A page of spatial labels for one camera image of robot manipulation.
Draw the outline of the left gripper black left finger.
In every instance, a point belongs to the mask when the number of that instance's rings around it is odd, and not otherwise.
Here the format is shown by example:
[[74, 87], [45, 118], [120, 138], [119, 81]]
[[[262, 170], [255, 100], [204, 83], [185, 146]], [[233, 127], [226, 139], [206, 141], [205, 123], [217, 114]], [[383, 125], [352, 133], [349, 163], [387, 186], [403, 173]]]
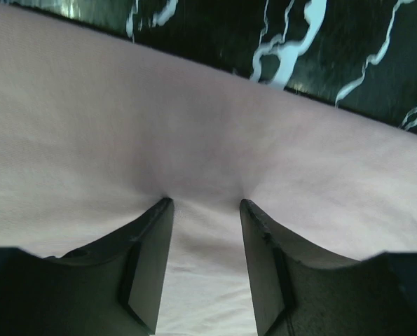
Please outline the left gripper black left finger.
[[60, 258], [0, 247], [0, 335], [153, 335], [174, 204]]

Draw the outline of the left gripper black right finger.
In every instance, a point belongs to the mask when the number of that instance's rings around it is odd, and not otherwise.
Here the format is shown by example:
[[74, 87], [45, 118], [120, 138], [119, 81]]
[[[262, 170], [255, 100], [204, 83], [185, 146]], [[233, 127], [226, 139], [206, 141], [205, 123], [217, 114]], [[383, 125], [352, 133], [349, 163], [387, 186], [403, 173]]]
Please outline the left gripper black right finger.
[[417, 335], [417, 253], [353, 260], [248, 199], [240, 221], [259, 335]]

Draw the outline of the pink printed t shirt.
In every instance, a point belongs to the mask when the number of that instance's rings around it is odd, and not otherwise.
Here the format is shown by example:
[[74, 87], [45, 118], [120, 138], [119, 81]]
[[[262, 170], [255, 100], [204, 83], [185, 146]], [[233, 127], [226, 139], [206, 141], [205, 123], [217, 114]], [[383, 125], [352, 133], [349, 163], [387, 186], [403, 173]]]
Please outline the pink printed t shirt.
[[255, 335], [239, 203], [342, 255], [417, 251], [417, 136], [0, 4], [0, 246], [175, 201], [159, 335]]

